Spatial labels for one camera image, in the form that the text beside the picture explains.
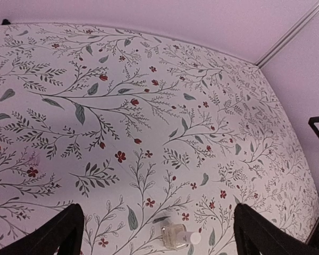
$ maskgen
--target wall trim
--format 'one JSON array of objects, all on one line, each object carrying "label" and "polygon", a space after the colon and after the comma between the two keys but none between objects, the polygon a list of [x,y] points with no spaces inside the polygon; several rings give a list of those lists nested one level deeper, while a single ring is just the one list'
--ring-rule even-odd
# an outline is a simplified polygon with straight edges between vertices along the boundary
[{"label": "wall trim", "polygon": [[294,37],[319,13],[317,2],[298,22],[285,33],[256,63],[263,68],[277,53],[279,53]]}]

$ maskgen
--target red flower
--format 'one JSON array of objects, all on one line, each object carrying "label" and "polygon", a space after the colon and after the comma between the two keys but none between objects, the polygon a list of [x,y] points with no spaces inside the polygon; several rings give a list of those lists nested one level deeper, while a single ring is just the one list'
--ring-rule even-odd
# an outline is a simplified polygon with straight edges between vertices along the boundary
[{"label": "red flower", "polygon": [[152,155],[153,154],[149,150],[147,150],[147,152],[145,153],[145,156],[148,158],[151,158]]},{"label": "red flower", "polygon": [[153,73],[157,71],[156,68],[153,67],[153,66],[149,67],[149,69],[150,69]]},{"label": "red flower", "polygon": [[139,105],[139,101],[138,101],[137,99],[132,98],[131,104],[132,104],[133,106]]},{"label": "red flower", "polygon": [[140,139],[136,138],[136,139],[134,139],[134,142],[137,143],[138,145],[140,145],[142,141]]},{"label": "red flower", "polygon": [[221,190],[220,198],[225,198],[227,196],[225,190]]},{"label": "red flower", "polygon": [[152,82],[153,85],[155,85],[155,86],[158,86],[158,84],[159,84],[157,80],[152,80],[151,82]]},{"label": "red flower", "polygon": [[108,241],[106,241],[105,238],[102,238],[98,245],[101,245],[103,248],[105,248],[108,245]]},{"label": "red flower", "polygon": [[28,174],[28,177],[36,177],[38,173],[38,170],[36,169],[33,169],[33,167],[30,167],[30,169],[27,170],[27,174]]},{"label": "red flower", "polygon": [[105,148],[105,143],[101,142],[101,143],[99,144],[99,147],[101,147],[102,149],[104,149],[104,148]]},{"label": "red flower", "polygon": [[189,220],[189,214],[186,214],[185,212],[182,214],[183,218],[182,220],[185,221],[185,220]]},{"label": "red flower", "polygon": [[147,201],[148,202],[145,203],[145,206],[149,206],[150,208],[153,208],[155,204],[155,200],[151,201],[151,198],[147,198]]},{"label": "red flower", "polygon": [[196,182],[194,182],[194,184],[191,183],[190,186],[192,190],[197,189]]},{"label": "red flower", "polygon": [[122,163],[123,160],[126,160],[127,158],[125,157],[125,153],[124,152],[121,152],[121,151],[118,151],[116,154],[115,154],[115,157],[118,159],[118,162],[119,163]]},{"label": "red flower", "polygon": [[210,202],[210,203],[209,203],[209,207],[210,207],[211,209],[214,209],[214,208],[215,208],[214,202]]},{"label": "red flower", "polygon": [[104,74],[101,74],[101,75],[99,76],[99,78],[100,78],[102,81],[107,81],[107,76],[104,75]]}]

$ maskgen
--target floral pattern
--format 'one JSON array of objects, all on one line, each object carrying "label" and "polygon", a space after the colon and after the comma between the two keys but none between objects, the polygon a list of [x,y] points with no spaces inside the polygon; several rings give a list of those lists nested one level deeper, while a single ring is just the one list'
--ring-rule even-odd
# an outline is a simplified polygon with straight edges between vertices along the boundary
[{"label": "floral pattern", "polygon": [[161,222],[235,254],[237,203],[305,240],[319,199],[258,67],[199,46],[76,24],[0,26],[0,248],[69,204],[82,254],[167,253]]}]

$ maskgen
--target pink wall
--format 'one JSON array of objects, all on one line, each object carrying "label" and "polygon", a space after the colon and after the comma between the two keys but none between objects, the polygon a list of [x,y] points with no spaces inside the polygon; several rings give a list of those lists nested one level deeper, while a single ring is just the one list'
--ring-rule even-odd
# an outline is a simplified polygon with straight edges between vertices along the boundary
[{"label": "pink wall", "polygon": [[319,115],[319,15],[263,73],[296,130],[319,192],[319,140],[307,124],[310,117]]},{"label": "pink wall", "polygon": [[91,23],[151,32],[257,61],[317,0],[0,0],[0,23]]}]

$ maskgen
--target small bottle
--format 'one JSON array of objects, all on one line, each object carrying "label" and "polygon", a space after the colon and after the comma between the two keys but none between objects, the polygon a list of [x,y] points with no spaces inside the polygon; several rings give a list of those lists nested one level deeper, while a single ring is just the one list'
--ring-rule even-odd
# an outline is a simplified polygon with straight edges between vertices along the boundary
[{"label": "small bottle", "polygon": [[198,244],[201,235],[197,232],[187,232],[183,224],[170,224],[162,227],[162,240],[166,248],[180,250],[189,244]]}]

